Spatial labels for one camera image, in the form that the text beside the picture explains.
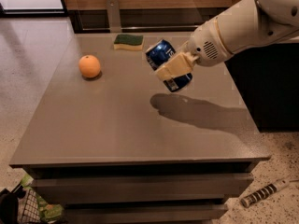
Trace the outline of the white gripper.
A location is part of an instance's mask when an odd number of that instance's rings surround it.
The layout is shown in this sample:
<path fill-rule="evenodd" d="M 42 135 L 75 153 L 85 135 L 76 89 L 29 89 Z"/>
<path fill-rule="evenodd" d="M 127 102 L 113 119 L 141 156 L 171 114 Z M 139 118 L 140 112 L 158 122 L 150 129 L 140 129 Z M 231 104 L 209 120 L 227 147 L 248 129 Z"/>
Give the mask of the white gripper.
<path fill-rule="evenodd" d="M 155 71 L 161 81 L 185 76 L 193 70 L 195 64 L 209 67 L 233 57 L 233 53 L 224 44 L 216 19 L 206 21 L 196 28 L 181 50 L 183 52 L 176 53 Z"/>

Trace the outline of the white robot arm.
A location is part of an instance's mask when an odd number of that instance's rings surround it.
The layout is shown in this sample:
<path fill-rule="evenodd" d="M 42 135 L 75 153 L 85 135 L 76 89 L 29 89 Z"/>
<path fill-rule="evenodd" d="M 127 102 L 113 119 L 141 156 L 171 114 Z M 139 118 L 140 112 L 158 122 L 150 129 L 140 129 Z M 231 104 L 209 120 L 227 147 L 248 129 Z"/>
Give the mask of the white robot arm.
<path fill-rule="evenodd" d="M 231 59 L 237 53 L 297 36 L 299 0 L 241 0 L 200 25 L 155 72 L 161 81 Z"/>

